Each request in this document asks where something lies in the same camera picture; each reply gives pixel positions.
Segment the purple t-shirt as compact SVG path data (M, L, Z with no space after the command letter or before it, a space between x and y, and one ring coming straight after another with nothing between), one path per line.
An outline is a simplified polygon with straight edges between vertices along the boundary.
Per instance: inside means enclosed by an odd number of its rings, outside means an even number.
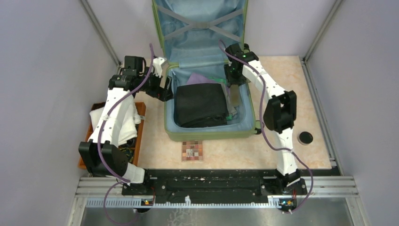
M223 88L226 100L230 102L230 89L227 86L226 79L215 78L215 77L208 78L198 73L192 73L186 85L205 84L205 83L219 83Z

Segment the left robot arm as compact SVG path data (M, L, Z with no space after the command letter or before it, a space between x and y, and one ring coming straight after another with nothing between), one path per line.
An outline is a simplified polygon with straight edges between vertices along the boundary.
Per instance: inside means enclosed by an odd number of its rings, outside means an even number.
M99 121L88 140L81 142L78 148L90 174L133 184L133 189L142 195L150 191L151 182L144 177L145 170L131 163L119 149L120 134L124 122L130 124L134 132L137 132L136 124L141 122L135 109L136 92L145 91L156 98L162 97L160 82L166 62L164 57L153 56L147 65L143 57L126 56L127 66L110 78Z

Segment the gold cap bottle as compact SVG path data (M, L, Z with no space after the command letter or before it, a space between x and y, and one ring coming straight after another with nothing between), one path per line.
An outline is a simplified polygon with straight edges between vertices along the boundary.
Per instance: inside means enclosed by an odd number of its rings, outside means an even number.
M230 101L232 106L237 107L240 105L240 91L238 85L230 86Z

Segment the black garment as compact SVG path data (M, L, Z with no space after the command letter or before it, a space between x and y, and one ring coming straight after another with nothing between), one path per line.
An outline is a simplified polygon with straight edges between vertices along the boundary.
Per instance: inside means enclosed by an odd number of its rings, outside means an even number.
M227 125L226 97L221 84L179 86L175 93L174 120L182 128Z

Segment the grey garment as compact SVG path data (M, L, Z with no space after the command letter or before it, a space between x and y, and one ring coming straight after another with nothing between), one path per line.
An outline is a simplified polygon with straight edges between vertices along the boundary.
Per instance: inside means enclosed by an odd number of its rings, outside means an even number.
M233 117L233 116L235 116L238 113L238 111L236 110L236 107L231 102L230 89L224 84L222 84L222 89L223 89L224 94L225 94L226 105L227 105L227 109L228 109L229 115Z

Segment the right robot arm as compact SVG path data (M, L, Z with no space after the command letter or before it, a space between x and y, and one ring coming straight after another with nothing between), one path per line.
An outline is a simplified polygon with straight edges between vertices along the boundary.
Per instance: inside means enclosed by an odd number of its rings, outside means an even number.
M301 175L293 152L293 128L297 116L297 95L281 87L264 69L258 56L244 52L238 43L226 47L223 40L218 42L220 50L229 59L225 73L233 84L241 80L249 81L261 92L259 107L261 133L268 129L275 137L278 146L264 139L268 146L278 153L276 188L282 194L290 193L300 185Z

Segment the green white tie-dye garment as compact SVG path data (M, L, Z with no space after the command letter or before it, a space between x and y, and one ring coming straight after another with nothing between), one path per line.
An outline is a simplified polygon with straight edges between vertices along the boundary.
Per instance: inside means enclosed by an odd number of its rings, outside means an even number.
M211 77L210 80L212 80L212 81L214 81L214 82L216 82L216 83L220 83L221 85L224 84L224 85L227 86L227 81L226 81L226 79L220 79L220 78L216 78L216 77ZM228 121L231 121L231 120L233 119L233 117L230 116L230 115L228 114L228 116L226 117L226 119L227 119Z

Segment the eyeshadow palette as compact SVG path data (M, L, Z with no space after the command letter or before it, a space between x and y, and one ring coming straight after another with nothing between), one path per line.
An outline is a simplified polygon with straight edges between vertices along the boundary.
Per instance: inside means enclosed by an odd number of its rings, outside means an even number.
M203 161L202 141L182 142L182 161Z

